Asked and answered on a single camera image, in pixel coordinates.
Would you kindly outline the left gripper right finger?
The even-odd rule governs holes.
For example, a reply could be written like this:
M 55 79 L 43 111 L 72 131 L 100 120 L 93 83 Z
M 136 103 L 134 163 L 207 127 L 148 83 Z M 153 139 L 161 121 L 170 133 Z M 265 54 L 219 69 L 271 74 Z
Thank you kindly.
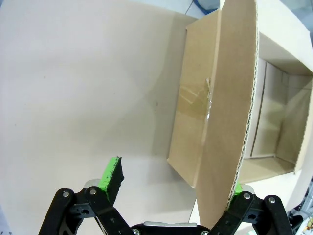
M 261 199 L 256 196 L 252 188 L 243 190 L 237 183 L 228 209 L 209 234 L 233 235 L 243 222 L 251 224 L 258 235 L 293 234 L 280 197 L 268 195 Z

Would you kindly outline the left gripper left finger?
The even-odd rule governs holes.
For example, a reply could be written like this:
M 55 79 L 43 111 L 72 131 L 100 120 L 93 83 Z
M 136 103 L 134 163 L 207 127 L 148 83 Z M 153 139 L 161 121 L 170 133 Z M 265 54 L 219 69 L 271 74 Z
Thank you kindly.
M 113 206 L 124 180 L 122 158 L 112 157 L 94 186 L 75 193 L 59 189 L 41 225 L 40 235 L 75 235 L 85 218 L 94 218 L 105 235 L 132 235 L 134 232 Z

